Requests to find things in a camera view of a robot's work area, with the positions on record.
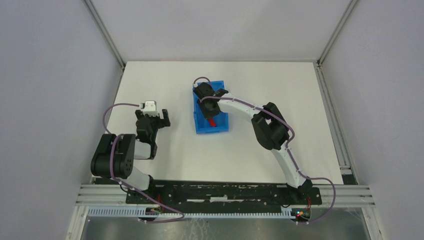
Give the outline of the grey aluminium frame rail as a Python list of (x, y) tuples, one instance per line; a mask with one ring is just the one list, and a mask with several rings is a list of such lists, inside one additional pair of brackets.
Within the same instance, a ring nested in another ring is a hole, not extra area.
[(319, 58), (317, 59), (317, 64), (318, 66), (321, 66), (326, 58), (328, 57), (332, 46), (334, 45), (334, 43), (336, 42), (337, 38), (339, 37), (343, 27), (345, 26), (345, 24), (347, 23), (349, 17), (351, 16), (352, 12), (354, 11), (354, 9), (356, 8), (358, 2), (360, 2), (359, 0), (350, 0), (347, 7), (345, 8), (342, 16), (340, 17), (339, 21), (337, 22), (334, 30), (332, 31), (329, 40), (327, 41), (323, 51), (321, 52)]

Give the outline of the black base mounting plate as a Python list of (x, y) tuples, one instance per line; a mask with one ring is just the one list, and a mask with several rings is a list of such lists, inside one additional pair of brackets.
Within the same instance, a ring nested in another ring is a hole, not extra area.
[(184, 214), (279, 213), (294, 206), (322, 204), (319, 188), (298, 193), (283, 183), (210, 182), (155, 179), (145, 193)]

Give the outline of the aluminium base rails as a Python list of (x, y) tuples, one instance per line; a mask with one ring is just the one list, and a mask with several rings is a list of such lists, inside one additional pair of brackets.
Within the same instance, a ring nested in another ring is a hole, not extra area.
[(127, 194), (119, 185), (82, 184), (76, 199), (76, 206), (124, 206)]

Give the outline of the blue plastic bin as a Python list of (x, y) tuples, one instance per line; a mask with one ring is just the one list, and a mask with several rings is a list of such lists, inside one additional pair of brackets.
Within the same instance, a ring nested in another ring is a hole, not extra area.
[(216, 127), (211, 127), (208, 119), (204, 118), (197, 100), (199, 100), (199, 98), (193, 93), (193, 118), (196, 134), (202, 135), (228, 132), (229, 115), (225, 112), (221, 112), (214, 116), (212, 119), (215, 121)]

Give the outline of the left aluminium corner post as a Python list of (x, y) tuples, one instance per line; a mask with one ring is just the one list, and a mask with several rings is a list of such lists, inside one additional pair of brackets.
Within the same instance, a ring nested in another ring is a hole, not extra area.
[(100, 34), (102, 35), (104, 41), (106, 42), (107, 46), (109, 47), (112, 55), (114, 56), (115, 60), (117, 61), (118, 65), (120, 66), (120, 69), (122, 71), (125, 70), (126, 63), (121, 56), (115, 42), (113, 41), (113, 38), (111, 34), (109, 33), (107, 26), (105, 25), (104, 21), (102, 20), (102, 17), (97, 10), (94, 2), (92, 0), (82, 0), (84, 5), (86, 6), (90, 16), (92, 17), (94, 23), (96, 24), (98, 30), (100, 31)]

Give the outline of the red black screwdriver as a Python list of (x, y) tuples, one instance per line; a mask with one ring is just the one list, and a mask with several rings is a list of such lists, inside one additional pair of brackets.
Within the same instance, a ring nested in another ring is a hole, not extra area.
[(208, 123), (211, 128), (215, 128), (217, 126), (216, 122), (212, 118), (208, 119)]

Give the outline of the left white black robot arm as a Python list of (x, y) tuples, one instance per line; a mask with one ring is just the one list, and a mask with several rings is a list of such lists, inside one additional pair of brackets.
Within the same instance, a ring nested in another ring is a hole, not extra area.
[(169, 113), (162, 115), (152, 111), (136, 110), (136, 134), (126, 133), (117, 138), (115, 134), (105, 133), (94, 152), (90, 163), (92, 175), (105, 179), (112, 177), (130, 188), (145, 191), (153, 177), (134, 167), (135, 160), (153, 160), (157, 153), (157, 133), (159, 129), (170, 127)]

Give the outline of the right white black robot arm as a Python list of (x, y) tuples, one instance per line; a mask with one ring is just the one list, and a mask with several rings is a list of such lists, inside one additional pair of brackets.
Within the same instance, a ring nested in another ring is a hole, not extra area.
[(292, 198), (303, 199), (312, 189), (312, 181), (299, 173), (300, 167), (289, 155), (289, 130), (277, 106), (269, 102), (256, 105), (236, 98), (227, 90), (215, 91), (211, 87), (197, 86), (193, 93), (204, 118), (210, 119), (219, 113), (228, 113), (244, 118), (252, 124), (258, 143), (271, 151), (283, 171), (287, 188)]

